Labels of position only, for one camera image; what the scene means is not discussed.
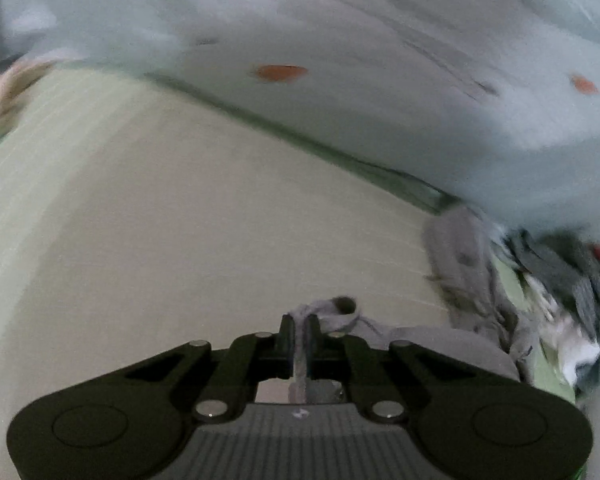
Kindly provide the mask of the grey zip hoodie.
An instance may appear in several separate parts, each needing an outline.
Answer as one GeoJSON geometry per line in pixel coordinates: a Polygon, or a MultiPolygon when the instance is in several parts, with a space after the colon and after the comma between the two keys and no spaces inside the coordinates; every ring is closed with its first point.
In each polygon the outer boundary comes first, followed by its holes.
{"type": "Polygon", "coordinates": [[[333,379],[309,378],[309,317],[324,334],[358,336],[370,348],[387,350],[395,340],[414,342],[505,378],[534,383],[533,350],[538,334],[528,315],[507,298],[492,261],[494,224],[469,206],[456,206],[430,219],[422,234],[434,289],[449,311],[449,327],[398,327],[366,318],[347,296],[302,304],[294,320],[294,378],[289,401],[331,404],[344,400],[333,379]]]}

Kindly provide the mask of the green checked bed sheet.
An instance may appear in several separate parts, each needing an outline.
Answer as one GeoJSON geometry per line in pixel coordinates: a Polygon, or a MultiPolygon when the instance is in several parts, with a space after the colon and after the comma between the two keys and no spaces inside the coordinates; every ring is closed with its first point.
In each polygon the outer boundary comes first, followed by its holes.
{"type": "Polygon", "coordinates": [[[424,241],[502,289],[498,229],[441,220],[184,94],[66,68],[0,143],[0,479],[23,405],[195,337],[270,330],[352,297],[392,327],[444,325],[424,241]]]}

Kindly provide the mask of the white garment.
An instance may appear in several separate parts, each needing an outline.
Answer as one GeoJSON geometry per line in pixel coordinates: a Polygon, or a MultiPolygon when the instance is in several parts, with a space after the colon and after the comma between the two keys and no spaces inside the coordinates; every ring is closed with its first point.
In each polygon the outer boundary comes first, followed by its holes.
{"type": "Polygon", "coordinates": [[[578,373],[594,365],[600,357],[600,344],[585,333],[581,324],[562,307],[544,285],[525,273],[524,293],[538,323],[540,341],[555,355],[559,373],[574,387],[578,373]]]}

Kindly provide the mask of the grey plaid shirt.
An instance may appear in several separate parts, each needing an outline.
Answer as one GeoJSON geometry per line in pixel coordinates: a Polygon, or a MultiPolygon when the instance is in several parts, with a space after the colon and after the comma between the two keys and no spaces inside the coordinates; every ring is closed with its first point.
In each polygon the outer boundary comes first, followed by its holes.
{"type": "Polygon", "coordinates": [[[576,236],[558,232],[536,240],[526,230],[505,244],[518,266],[539,280],[558,304],[600,342],[600,263],[576,236]]]}

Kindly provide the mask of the light green carrot-print quilt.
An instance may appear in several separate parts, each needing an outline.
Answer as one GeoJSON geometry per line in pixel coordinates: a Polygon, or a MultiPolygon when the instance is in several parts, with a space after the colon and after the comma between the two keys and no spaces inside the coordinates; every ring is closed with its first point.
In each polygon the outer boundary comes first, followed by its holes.
{"type": "Polygon", "coordinates": [[[600,0],[0,0],[0,61],[120,66],[600,240],[600,0]]]}

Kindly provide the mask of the beige pink folded cloth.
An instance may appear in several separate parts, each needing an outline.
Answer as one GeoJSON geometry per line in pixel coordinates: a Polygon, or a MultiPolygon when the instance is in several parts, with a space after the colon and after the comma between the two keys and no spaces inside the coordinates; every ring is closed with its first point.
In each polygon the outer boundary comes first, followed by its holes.
{"type": "Polygon", "coordinates": [[[28,61],[14,56],[0,62],[0,139],[18,124],[28,92],[54,66],[54,62],[28,61]]]}

